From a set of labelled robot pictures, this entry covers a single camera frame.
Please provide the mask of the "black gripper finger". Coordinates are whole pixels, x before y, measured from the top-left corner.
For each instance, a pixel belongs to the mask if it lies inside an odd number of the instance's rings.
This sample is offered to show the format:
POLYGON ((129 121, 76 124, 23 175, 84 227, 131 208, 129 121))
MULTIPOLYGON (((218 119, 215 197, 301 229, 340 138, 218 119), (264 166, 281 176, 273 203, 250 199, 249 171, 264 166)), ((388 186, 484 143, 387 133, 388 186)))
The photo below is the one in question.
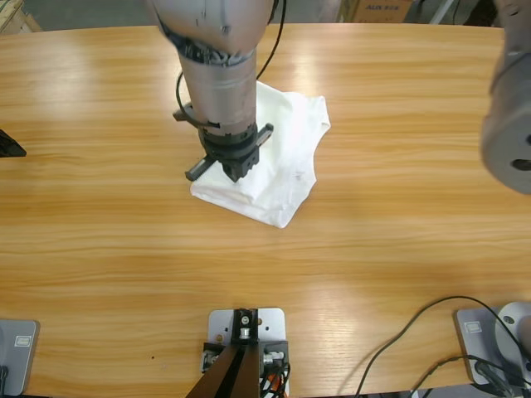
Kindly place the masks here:
POLYGON ((0 130, 0 157, 23 158, 27 151, 11 136, 2 129, 0 130))

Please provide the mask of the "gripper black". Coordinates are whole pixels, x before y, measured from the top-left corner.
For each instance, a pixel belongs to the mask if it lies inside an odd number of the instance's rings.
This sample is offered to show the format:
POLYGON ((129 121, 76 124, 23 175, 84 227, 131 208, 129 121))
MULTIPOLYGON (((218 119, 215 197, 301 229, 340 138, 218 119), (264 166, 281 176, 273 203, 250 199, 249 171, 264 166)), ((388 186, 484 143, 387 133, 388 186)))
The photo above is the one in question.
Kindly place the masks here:
POLYGON ((260 146, 274 132, 272 124, 258 130, 256 124, 240 134, 215 135, 205 129, 198 130, 206 156, 185 172, 187 180, 197 180, 215 162, 222 165, 223 172, 237 182, 260 161, 260 146))

